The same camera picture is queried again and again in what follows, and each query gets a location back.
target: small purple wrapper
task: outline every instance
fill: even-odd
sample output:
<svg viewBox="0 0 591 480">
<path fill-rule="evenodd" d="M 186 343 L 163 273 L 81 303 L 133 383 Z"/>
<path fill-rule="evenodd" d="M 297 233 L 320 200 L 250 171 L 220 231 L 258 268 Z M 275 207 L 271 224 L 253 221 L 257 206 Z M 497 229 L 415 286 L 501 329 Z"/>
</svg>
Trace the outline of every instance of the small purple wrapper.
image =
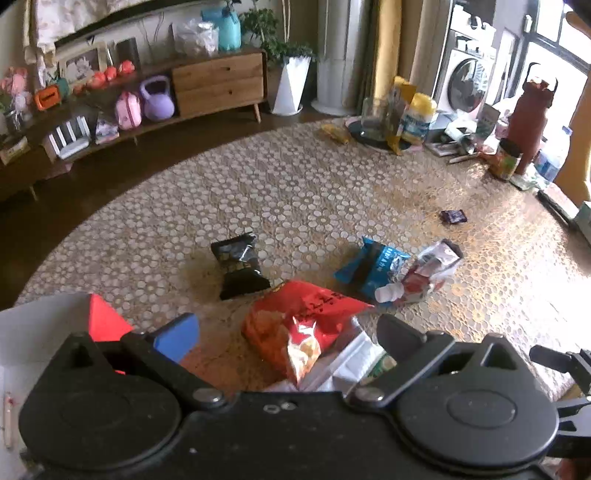
<svg viewBox="0 0 591 480">
<path fill-rule="evenodd" d="M 464 210 L 442 210 L 441 218 L 446 223 L 465 223 L 468 221 Z"/>
</svg>

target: washing machine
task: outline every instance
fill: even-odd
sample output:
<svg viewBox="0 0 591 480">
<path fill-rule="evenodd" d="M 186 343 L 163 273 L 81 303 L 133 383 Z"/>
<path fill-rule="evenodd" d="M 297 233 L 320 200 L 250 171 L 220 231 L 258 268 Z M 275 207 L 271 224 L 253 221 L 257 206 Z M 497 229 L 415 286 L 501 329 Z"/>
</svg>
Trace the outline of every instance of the washing machine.
<svg viewBox="0 0 591 480">
<path fill-rule="evenodd" d="M 494 35 L 479 17 L 454 7 L 434 95 L 440 111 L 460 110 L 476 119 L 495 65 Z"/>
<path fill-rule="evenodd" d="M 486 99 L 496 50 L 453 30 L 447 46 L 435 95 L 439 110 L 461 110 L 476 118 Z"/>
</svg>

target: plastic bag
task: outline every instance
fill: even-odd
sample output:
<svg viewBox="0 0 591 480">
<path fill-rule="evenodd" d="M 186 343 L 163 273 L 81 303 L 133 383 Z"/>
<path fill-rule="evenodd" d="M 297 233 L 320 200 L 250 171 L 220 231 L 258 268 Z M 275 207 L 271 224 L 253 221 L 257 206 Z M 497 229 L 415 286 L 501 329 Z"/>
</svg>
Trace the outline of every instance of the plastic bag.
<svg viewBox="0 0 591 480">
<path fill-rule="evenodd" d="M 375 291 L 379 303 L 393 301 L 397 307 L 418 303 L 439 290 L 464 261 L 458 245 L 444 238 L 423 250 L 400 282 Z"/>
<path fill-rule="evenodd" d="M 192 18 L 187 23 L 176 25 L 174 48 L 189 57 L 217 53 L 219 30 L 214 23 Z"/>
<path fill-rule="evenodd" d="M 263 359 L 298 385 L 320 354 L 371 307 L 327 288 L 291 280 L 255 302 L 242 333 Z"/>
<path fill-rule="evenodd" d="M 225 272 L 220 300 L 271 287 L 269 280 L 262 276 L 255 244 L 254 233 L 211 244 L 213 255 Z"/>
<path fill-rule="evenodd" d="M 319 358 L 297 387 L 289 380 L 283 380 L 265 391 L 340 391 L 347 396 L 384 356 L 384 349 L 371 341 L 355 318 L 351 319 L 351 325 L 352 328 L 339 335 L 335 344 Z"/>
<path fill-rule="evenodd" d="M 376 289 L 391 282 L 409 258 L 409 254 L 364 236 L 357 257 L 337 270 L 335 278 L 373 300 Z"/>
</svg>

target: blue bottle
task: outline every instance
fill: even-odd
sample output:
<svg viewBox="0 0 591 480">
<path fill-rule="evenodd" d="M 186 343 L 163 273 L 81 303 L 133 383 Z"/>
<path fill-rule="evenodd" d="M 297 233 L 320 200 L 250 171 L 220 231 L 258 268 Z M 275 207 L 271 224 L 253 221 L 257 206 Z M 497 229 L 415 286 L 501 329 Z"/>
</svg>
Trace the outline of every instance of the blue bottle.
<svg viewBox="0 0 591 480">
<path fill-rule="evenodd" d="M 201 18 L 213 22 L 219 30 L 219 49 L 236 50 L 242 45 L 240 20 L 234 10 L 227 8 L 208 8 L 201 11 Z"/>
</svg>

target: wooden leg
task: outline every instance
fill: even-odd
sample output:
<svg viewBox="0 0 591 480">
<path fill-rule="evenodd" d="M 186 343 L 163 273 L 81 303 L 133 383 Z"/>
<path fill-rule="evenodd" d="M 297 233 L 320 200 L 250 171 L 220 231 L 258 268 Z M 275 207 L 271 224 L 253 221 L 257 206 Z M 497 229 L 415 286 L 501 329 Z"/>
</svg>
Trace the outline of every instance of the wooden leg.
<svg viewBox="0 0 591 480">
<path fill-rule="evenodd" d="M 259 109 L 258 109 L 258 103 L 255 103 L 255 104 L 253 105 L 253 107 L 255 108 L 255 117 L 256 117 L 256 121 L 257 121 L 257 122 L 259 122 L 259 123 L 261 123 L 261 113 L 260 113 L 260 111 L 259 111 Z"/>
</svg>

